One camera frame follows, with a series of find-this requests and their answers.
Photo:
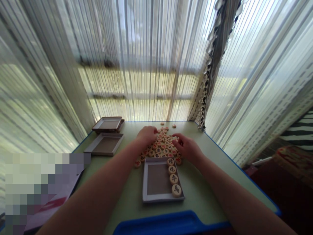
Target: hand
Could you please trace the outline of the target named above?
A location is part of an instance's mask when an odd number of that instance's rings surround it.
[[[197,167],[197,164],[203,157],[205,157],[198,144],[193,139],[180,133],[175,133],[172,136],[179,137],[178,142],[174,140],[172,141],[177,150],[183,155],[184,158]]]
[[[143,141],[145,146],[151,144],[153,141],[157,139],[157,128],[153,126],[143,127],[139,131],[137,139]]]

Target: open cardboard box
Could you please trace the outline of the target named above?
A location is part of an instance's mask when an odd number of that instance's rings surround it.
[[[124,134],[120,133],[100,133],[85,149],[84,153],[98,156],[114,156],[123,138]]]
[[[184,190],[178,175],[176,167],[176,175],[178,176],[178,185],[182,189],[180,197],[172,195],[172,184],[168,173],[167,160],[169,158],[146,158],[143,171],[143,187],[142,200],[144,203],[165,202],[165,201],[181,201],[185,199]]]

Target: pile of game pieces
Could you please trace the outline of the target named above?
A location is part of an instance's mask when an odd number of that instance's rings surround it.
[[[158,131],[157,139],[147,148],[142,151],[142,154],[135,162],[135,168],[139,168],[141,163],[145,161],[146,157],[170,157],[174,158],[176,165],[182,164],[182,154],[177,151],[177,148],[173,145],[172,141],[178,142],[178,137],[169,135],[169,127],[161,127]]]

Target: forearm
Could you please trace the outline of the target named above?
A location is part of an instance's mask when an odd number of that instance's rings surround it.
[[[135,139],[101,167],[38,234],[101,234],[146,143]]]
[[[196,165],[238,234],[296,234],[278,216],[206,157]]]

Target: pixelated area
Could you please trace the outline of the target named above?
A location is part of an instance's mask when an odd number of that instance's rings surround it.
[[[47,213],[68,199],[90,160],[90,154],[83,153],[7,156],[5,234],[23,234],[28,222],[29,228],[43,224]]]

